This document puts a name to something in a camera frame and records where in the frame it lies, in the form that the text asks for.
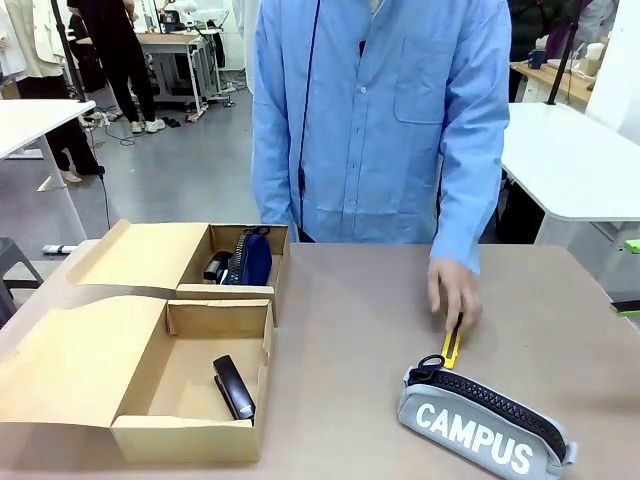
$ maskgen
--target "person in background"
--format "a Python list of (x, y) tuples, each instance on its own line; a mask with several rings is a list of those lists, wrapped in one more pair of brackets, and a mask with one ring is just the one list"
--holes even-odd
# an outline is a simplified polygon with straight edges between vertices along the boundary
[[(569, 21), (572, 0), (508, 0), (511, 10), (512, 40), (510, 61), (527, 60), (536, 40)], [(509, 72), (509, 101), (514, 102), (522, 74)]]
[[(18, 92), (24, 99), (69, 99), (69, 90), (63, 75), (64, 50), (56, 30), (51, 3), (47, 0), (6, 0), (0, 8), (3, 22), (10, 22), (12, 34), (4, 47), (20, 50), (24, 70), (15, 71)], [(78, 176), (100, 175), (104, 169), (98, 165), (80, 122), (70, 120), (46, 134), (47, 143), (62, 177), (67, 183), (78, 183)], [(71, 171), (69, 152), (77, 175)]]
[(238, 32), (244, 41), (244, 69), (247, 88), (251, 93), (255, 85), (254, 49), (256, 24), (261, 0), (233, 0), (233, 15), (236, 17)]
[[(118, 106), (131, 123), (131, 132), (162, 130), (165, 124), (156, 118), (147, 64), (131, 25), (138, 18), (134, 0), (68, 0), (67, 6), (71, 13), (84, 20)], [(138, 97), (144, 123), (131, 98), (129, 80)]]
[(583, 43), (589, 45), (606, 37), (613, 28), (618, 12), (619, 0), (591, 0), (580, 15), (580, 23), (576, 32), (574, 49)]

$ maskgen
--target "cable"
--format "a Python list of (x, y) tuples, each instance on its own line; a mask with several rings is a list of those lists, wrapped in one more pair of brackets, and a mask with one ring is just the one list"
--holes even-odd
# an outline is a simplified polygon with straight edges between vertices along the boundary
[(120, 145), (123, 146), (123, 147), (133, 147), (136, 144), (135, 141), (131, 140), (132, 138), (135, 138), (134, 136), (120, 138), (120, 137), (118, 137), (116, 135), (113, 135), (113, 134), (109, 133), (109, 126), (108, 125), (104, 126), (104, 133), (107, 135), (107, 137), (111, 137), (111, 138), (114, 138), (114, 139), (118, 140)]
[(316, 4), (316, 16), (313, 20), (313, 34), (311, 36), (311, 51), (309, 52), (309, 67), (307, 68), (307, 88), (304, 98), (304, 114), (302, 116), (302, 134), (300, 135), (300, 158), (298, 159), (298, 193), (300, 194), (300, 230), (304, 231), (304, 170), (302, 169), (302, 152), (304, 151), (304, 133), (307, 125), (307, 110), (309, 108), (309, 87), (311, 85), (311, 66), (313, 65), (313, 50), (316, 45), (316, 30), (318, 29), (318, 15), (320, 13), (320, 0)]
[[(96, 155), (96, 144), (93, 140), (93, 130), (89, 129), (89, 135), (91, 136), (91, 150), (93, 150), (93, 156), (98, 161), (98, 157)], [(102, 183), (102, 191), (104, 192), (104, 209), (107, 215), (107, 229), (111, 230), (111, 218), (109, 215), (109, 201), (107, 200), (107, 187), (104, 185), (104, 173), (98, 174), (98, 178), (100, 178), (100, 183)]]
[(107, 189), (104, 186), (104, 175), (100, 175), (100, 183), (102, 183), (102, 191), (104, 192), (104, 209), (107, 213), (107, 228), (111, 230), (111, 219), (109, 218), (109, 201), (107, 200)]

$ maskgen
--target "box flap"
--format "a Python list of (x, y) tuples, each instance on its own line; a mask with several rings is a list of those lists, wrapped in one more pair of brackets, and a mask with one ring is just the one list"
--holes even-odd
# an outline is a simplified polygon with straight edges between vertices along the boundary
[(74, 285), (175, 289), (207, 223), (118, 222), (68, 274)]
[(166, 301), (51, 310), (0, 363), (0, 421), (109, 427)]

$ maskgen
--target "table leg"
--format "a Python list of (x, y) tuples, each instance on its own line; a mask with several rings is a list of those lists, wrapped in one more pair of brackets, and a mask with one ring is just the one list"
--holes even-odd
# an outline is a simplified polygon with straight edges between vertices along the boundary
[(84, 227), (82, 226), (82, 222), (80, 221), (80, 216), (78, 215), (76, 206), (73, 204), (73, 200), (71, 199), (71, 195), (69, 194), (67, 184), (64, 183), (62, 175), (60, 175), (60, 170), (58, 170), (58, 165), (56, 165), (56, 161), (53, 158), (53, 153), (51, 152), (51, 148), (49, 147), (49, 142), (47, 142), (47, 138), (45, 136), (42, 136), (38, 138), (37, 143), (40, 151), (42, 152), (42, 157), (44, 158), (45, 162), (47, 162), (47, 166), (49, 167), (49, 173), (51, 175), (51, 179), (53, 180), (55, 190), (62, 190), (62, 198), (69, 214), (69, 220), (71, 221), (71, 228), (73, 230), (74, 238), (78, 243), (80, 243), (87, 239), (87, 233), (84, 231)]
[(602, 266), (602, 269), (596, 276), (596, 280), (600, 285), (603, 285), (603, 282), (607, 279), (611, 273), (613, 273), (620, 262), (620, 251), (623, 249), (623, 242), (627, 240), (627, 236), (631, 234), (631, 232), (637, 232), (640, 227), (640, 223), (637, 222), (625, 222), (620, 226), (620, 229), (613, 237), (611, 241), (611, 246), (609, 247), (609, 252), (607, 253), (607, 258)]
[(569, 250), (578, 222), (566, 222), (545, 214), (536, 236), (536, 245), (557, 245)]
[(198, 115), (201, 114), (201, 108), (200, 108), (200, 94), (198, 93), (198, 86), (197, 86), (197, 82), (196, 82), (196, 76), (193, 73), (193, 57), (191, 56), (193, 52), (190, 51), (189, 47), (187, 46), (187, 61), (189, 62), (189, 75), (191, 75), (191, 88), (193, 88), (193, 98), (196, 102), (196, 111), (198, 112)]

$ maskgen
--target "shirt sleeve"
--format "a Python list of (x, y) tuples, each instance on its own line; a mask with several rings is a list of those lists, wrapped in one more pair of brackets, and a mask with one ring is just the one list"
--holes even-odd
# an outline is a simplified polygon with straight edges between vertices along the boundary
[(475, 5), (458, 39), (446, 91), (442, 196), (431, 256), (479, 273), (477, 244), (497, 204), (509, 123), (511, 20), (506, 0)]
[(263, 223), (289, 225), (291, 212), (287, 102), (280, 27), (281, 0), (263, 0), (255, 37), (251, 189)]

